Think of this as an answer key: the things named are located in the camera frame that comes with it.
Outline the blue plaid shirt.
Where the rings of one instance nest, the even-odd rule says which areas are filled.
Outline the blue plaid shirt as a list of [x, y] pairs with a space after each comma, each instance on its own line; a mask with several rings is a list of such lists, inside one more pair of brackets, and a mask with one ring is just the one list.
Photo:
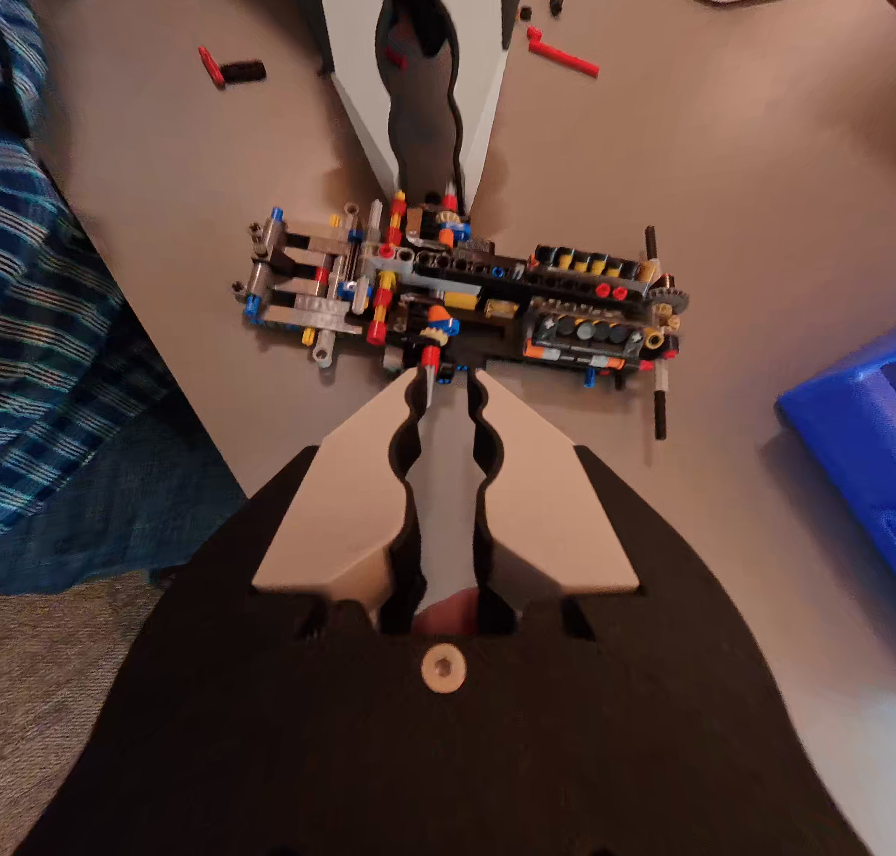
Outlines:
[[30, 144], [49, 65], [1, 0], [1, 532], [37, 513], [174, 380]]

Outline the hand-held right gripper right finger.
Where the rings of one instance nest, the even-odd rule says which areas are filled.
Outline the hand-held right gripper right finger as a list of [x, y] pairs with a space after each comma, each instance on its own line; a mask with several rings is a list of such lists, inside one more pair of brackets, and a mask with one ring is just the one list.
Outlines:
[[634, 593], [640, 580], [573, 441], [483, 369], [468, 373], [477, 623], [511, 634], [537, 603]]

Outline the blue jeans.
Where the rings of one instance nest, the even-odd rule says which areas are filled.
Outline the blue jeans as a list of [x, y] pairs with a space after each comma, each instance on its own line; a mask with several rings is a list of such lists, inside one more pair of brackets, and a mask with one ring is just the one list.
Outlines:
[[1, 538], [1, 593], [61, 593], [184, 564], [247, 496], [180, 389]]

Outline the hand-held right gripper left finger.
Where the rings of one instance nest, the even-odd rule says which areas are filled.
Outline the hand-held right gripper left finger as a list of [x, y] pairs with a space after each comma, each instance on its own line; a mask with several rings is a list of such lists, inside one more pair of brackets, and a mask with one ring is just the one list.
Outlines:
[[323, 439], [255, 572], [255, 590], [357, 602], [382, 632], [409, 632], [427, 590], [407, 480], [426, 410], [426, 377], [409, 369]]

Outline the black lego technic chassis model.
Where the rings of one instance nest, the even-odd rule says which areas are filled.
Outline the black lego technic chassis model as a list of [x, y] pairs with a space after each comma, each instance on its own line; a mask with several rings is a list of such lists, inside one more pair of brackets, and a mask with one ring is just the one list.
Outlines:
[[653, 225], [638, 257], [551, 245], [505, 256], [471, 233], [450, 183], [418, 204], [397, 190], [366, 218], [349, 202], [327, 226], [293, 230], [273, 208], [248, 231], [251, 271], [230, 286], [245, 322], [297, 332], [319, 370], [345, 340], [390, 378], [421, 366], [429, 391], [489, 362], [569, 370], [588, 389], [647, 373], [654, 437], [667, 438], [668, 364], [690, 298], [662, 269]]

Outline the blue storage bin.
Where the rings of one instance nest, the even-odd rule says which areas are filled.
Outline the blue storage bin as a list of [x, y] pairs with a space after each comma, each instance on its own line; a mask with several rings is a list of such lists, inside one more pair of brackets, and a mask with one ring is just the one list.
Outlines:
[[895, 571], [895, 331], [781, 394], [776, 411]]

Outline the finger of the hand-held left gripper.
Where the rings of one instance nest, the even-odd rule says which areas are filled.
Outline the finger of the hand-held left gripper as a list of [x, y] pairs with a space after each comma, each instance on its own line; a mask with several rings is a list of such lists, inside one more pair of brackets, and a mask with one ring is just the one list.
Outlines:
[[389, 86], [397, 69], [387, 60], [394, 0], [322, 0], [329, 40], [330, 77], [386, 197], [401, 184], [396, 152], [396, 103]]
[[454, 176], [470, 208], [484, 172], [508, 50], [503, 0], [434, 0], [446, 19], [452, 69], [447, 104], [455, 124]]

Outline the red lego axle with connector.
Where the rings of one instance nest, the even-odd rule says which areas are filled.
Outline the red lego axle with connector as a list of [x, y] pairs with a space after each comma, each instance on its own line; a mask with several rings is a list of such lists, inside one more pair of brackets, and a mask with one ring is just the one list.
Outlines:
[[526, 37], [529, 52], [532, 55], [539, 56], [556, 66], [572, 70], [588, 78], [599, 78], [599, 66], [597, 64], [584, 60], [581, 57], [571, 55], [552, 44], [547, 44], [543, 40], [543, 33], [539, 28], [527, 26]]

